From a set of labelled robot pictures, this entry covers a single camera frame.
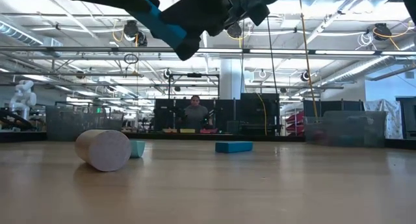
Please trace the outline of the clear plastic bin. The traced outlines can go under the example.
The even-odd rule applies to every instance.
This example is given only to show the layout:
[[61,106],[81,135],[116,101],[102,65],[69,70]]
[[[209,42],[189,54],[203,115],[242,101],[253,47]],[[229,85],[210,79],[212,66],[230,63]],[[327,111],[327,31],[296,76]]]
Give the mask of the clear plastic bin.
[[379,111],[327,111],[304,118],[307,143],[334,147],[375,147],[385,144],[387,114]]
[[122,129],[124,113],[104,106],[46,106],[47,139],[71,142],[88,130]]

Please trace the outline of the person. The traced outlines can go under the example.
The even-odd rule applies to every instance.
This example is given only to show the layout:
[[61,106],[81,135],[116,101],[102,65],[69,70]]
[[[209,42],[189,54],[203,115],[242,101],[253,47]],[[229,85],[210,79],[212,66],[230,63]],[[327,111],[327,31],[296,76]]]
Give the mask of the person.
[[200,97],[198,95],[191,97],[190,105],[184,109],[184,112],[184,128],[194,129],[196,132],[199,132],[203,127],[202,121],[209,113],[208,109],[200,104]]

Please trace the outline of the black curved background equipment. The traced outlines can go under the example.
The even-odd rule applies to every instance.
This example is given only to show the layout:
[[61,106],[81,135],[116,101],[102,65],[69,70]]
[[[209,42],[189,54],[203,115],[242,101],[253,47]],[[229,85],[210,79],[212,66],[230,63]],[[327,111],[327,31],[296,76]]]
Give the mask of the black curved background equipment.
[[33,130],[34,127],[30,121],[11,112],[7,108],[0,108],[0,131],[23,132]]

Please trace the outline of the black cabinet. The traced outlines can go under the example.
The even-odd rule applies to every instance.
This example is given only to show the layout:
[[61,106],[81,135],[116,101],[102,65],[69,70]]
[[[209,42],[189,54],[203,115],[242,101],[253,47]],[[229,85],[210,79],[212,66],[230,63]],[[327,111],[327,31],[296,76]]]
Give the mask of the black cabinet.
[[238,117],[240,133],[243,135],[280,135],[279,95],[277,93],[242,93]]

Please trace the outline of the pale patterned cloth cover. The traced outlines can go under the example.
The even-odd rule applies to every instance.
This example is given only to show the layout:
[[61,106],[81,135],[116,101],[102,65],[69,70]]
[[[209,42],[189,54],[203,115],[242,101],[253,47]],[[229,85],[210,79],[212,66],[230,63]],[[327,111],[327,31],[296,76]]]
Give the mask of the pale patterned cloth cover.
[[402,112],[399,101],[378,99],[364,102],[365,111],[386,112],[385,137],[387,139],[402,140]]

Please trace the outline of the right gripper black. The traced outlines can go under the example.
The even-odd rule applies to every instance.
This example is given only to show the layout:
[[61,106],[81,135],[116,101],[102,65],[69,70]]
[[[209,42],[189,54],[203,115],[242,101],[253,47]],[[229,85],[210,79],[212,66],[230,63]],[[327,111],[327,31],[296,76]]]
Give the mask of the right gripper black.
[[166,25],[178,26],[185,31],[168,30],[160,35],[181,60],[188,60],[200,48],[200,36],[204,31],[215,36],[224,27],[250,18],[259,25],[269,14],[268,5],[277,0],[186,0],[193,6],[171,6],[161,12],[160,19]]

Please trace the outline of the red shelf rack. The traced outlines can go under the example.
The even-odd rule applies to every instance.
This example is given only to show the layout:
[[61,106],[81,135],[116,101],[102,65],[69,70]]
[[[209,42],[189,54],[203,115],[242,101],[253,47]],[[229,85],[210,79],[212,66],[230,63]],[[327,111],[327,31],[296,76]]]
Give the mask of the red shelf rack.
[[292,114],[285,120],[285,129],[288,136],[304,135],[304,111]]

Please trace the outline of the black screen panels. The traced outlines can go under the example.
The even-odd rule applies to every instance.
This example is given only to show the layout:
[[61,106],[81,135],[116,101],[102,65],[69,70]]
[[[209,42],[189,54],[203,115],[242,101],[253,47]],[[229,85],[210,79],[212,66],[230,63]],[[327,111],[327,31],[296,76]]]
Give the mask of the black screen panels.
[[207,109],[202,117],[191,120],[191,113],[186,110],[191,106],[190,99],[156,99],[153,109],[153,130],[163,129],[215,129],[227,131],[229,121],[237,121],[239,100],[202,99],[200,106]]

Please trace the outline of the natural wood cylinder block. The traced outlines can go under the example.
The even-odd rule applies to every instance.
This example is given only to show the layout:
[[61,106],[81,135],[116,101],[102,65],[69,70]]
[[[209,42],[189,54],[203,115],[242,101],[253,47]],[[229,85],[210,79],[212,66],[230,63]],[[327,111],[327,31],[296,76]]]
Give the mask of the natural wood cylinder block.
[[120,131],[88,130],[77,137],[75,153],[99,171],[117,171],[129,160],[131,143]]

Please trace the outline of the black rig frame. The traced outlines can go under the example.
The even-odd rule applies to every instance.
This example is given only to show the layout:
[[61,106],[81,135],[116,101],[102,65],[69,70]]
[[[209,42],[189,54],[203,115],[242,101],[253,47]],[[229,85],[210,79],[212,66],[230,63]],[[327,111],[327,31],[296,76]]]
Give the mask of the black rig frame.
[[[171,91],[172,87],[175,86],[174,82],[178,81],[182,77],[188,78],[202,78],[206,77],[216,88],[217,88],[217,98],[220,98],[220,75],[219,74],[203,74],[203,73],[186,73],[186,74],[177,74],[177,73],[169,73],[168,74],[168,99],[171,99]],[[212,80],[212,77],[216,77],[218,82]]]

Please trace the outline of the black tall unit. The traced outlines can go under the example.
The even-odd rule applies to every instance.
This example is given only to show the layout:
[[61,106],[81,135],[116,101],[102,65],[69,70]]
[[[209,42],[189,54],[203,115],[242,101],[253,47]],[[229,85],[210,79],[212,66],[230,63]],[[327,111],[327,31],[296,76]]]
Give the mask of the black tall unit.
[[416,140],[416,97],[397,97],[402,114],[403,138]]

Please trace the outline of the light blue cube block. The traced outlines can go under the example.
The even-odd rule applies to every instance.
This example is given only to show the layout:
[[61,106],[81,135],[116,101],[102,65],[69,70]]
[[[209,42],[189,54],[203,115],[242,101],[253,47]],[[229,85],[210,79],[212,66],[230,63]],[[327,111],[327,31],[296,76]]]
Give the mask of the light blue cube block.
[[130,158],[142,158],[146,143],[138,140],[131,140],[131,155]]

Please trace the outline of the dark partition panels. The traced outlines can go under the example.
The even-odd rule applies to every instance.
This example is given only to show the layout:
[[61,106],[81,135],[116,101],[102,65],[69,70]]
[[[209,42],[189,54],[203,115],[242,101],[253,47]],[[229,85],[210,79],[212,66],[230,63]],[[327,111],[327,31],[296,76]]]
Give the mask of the dark partition panels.
[[[317,116],[321,117],[327,111],[364,111],[362,101],[315,101],[317,109]],[[313,101],[303,101],[304,115],[307,117],[313,117],[315,115],[315,108]]]

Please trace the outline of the black aluminium table frame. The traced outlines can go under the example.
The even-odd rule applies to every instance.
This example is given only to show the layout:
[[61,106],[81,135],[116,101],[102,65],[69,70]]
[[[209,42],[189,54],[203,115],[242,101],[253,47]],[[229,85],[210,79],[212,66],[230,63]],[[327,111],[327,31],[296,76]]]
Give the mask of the black aluminium table frame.
[[[204,141],[251,141],[251,142],[305,142],[303,136],[243,136],[229,134],[165,134],[124,133],[130,139],[141,140],[204,140]],[[46,132],[0,132],[0,143],[35,142],[49,140]],[[416,151],[416,140],[385,141],[386,148]]]

